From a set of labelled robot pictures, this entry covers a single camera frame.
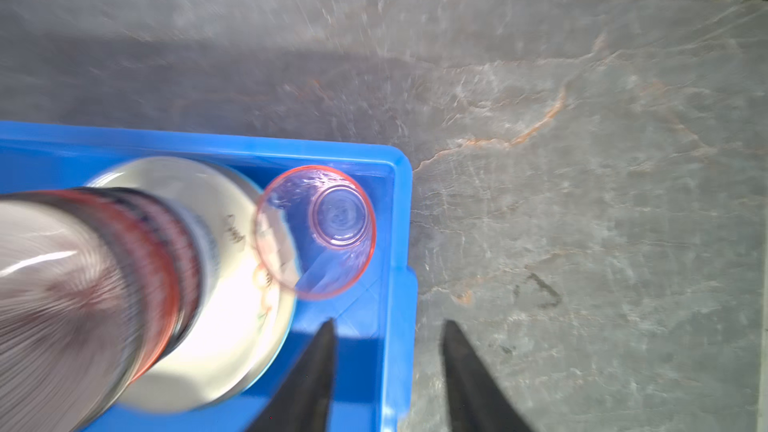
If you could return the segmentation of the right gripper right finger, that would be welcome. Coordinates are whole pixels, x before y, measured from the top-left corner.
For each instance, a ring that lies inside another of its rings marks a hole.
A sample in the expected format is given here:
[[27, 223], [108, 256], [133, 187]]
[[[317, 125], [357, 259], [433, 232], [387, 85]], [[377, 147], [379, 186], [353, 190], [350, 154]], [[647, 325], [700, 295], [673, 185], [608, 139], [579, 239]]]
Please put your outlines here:
[[532, 432], [477, 355], [456, 321], [444, 323], [441, 355], [453, 432]]

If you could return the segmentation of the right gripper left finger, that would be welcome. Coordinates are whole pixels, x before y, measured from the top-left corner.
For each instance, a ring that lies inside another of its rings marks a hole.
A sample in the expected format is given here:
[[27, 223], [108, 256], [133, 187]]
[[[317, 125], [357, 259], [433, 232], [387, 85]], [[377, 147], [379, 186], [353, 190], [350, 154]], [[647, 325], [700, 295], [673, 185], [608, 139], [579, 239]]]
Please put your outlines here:
[[326, 320], [247, 432], [324, 432], [336, 377], [337, 337]]

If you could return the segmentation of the cream painted plate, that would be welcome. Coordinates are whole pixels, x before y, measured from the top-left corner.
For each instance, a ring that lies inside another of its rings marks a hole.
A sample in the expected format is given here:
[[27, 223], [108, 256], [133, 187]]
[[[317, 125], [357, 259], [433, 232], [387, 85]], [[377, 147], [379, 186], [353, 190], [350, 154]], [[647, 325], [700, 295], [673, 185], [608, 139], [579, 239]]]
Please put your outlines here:
[[223, 402], [250, 387], [283, 346], [296, 308], [257, 258], [252, 220], [261, 189], [210, 161], [144, 157], [114, 166], [91, 187], [133, 188], [167, 199], [205, 225], [218, 263], [192, 330], [122, 394], [123, 406], [178, 413]]

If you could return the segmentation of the pink glass cup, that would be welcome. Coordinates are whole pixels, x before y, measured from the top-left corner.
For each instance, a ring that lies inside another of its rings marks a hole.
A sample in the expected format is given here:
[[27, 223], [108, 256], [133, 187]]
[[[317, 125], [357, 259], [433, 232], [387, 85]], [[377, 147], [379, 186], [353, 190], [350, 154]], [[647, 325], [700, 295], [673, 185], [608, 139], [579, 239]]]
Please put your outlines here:
[[303, 300], [341, 294], [374, 255], [371, 200], [349, 175], [322, 165], [290, 169], [259, 196], [252, 247], [267, 274]]

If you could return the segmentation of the purple striped bowl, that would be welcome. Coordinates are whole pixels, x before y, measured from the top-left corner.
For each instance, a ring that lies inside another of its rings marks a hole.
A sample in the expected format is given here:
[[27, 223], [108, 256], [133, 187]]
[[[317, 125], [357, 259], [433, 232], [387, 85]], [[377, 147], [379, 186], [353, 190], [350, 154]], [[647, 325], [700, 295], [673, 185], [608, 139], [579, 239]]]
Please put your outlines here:
[[143, 307], [87, 222], [1, 202], [1, 428], [73, 431], [112, 402], [143, 344]]

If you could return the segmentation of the orange patterned bowl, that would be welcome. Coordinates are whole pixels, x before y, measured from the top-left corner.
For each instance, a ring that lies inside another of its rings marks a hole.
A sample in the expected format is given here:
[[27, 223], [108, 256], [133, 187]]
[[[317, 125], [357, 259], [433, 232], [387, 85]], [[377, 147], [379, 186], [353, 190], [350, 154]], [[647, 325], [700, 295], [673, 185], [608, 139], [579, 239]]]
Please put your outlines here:
[[53, 195], [92, 212], [121, 250], [128, 253], [132, 274], [141, 284], [147, 306], [147, 344], [133, 378], [144, 375], [161, 357], [174, 332], [180, 304], [173, 261], [149, 225], [145, 213], [123, 199], [90, 189], [62, 189]]

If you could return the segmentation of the olive leaf pattern bowl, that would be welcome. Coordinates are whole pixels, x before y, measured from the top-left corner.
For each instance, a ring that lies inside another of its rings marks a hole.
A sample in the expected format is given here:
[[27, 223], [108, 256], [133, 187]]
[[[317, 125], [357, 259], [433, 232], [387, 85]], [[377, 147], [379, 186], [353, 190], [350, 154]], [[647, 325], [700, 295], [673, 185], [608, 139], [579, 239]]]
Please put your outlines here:
[[117, 245], [117, 241], [112, 238], [107, 231], [104, 224], [100, 223], [100, 221], [96, 218], [96, 215], [92, 212], [88, 212], [85, 210], [85, 208], [68, 203], [60, 198], [57, 198], [53, 195], [54, 191], [39, 191], [39, 192], [31, 192], [31, 193], [17, 193], [17, 194], [11, 194], [6, 195], [2, 197], [2, 200], [4, 199], [14, 199], [14, 200], [26, 200], [26, 201], [32, 201], [32, 202], [39, 202], [43, 204], [51, 204], [54, 207], [69, 212], [81, 220], [87, 222], [91, 227], [93, 227], [106, 241], [110, 247], [110, 249], [113, 251], [113, 253], [120, 259], [120, 262], [122, 264], [122, 270], [126, 278], [131, 279], [135, 283], [135, 290], [137, 293], [137, 297], [143, 307], [142, 317], [143, 317], [143, 344], [141, 348], [138, 351], [138, 361], [133, 369], [133, 371], [128, 376], [128, 382], [125, 386], [123, 386], [120, 390], [117, 396], [119, 396], [123, 390], [133, 381], [133, 376], [138, 370], [139, 361], [140, 361], [140, 354], [144, 349], [144, 346], [147, 344], [147, 338], [148, 338], [148, 329], [146, 325], [146, 312], [147, 312], [147, 306], [143, 304], [142, 300], [142, 292], [141, 292], [141, 284], [139, 282], [139, 279], [133, 276], [132, 274], [132, 266], [130, 264], [130, 259], [128, 257], [128, 253], [121, 250], [120, 247]]

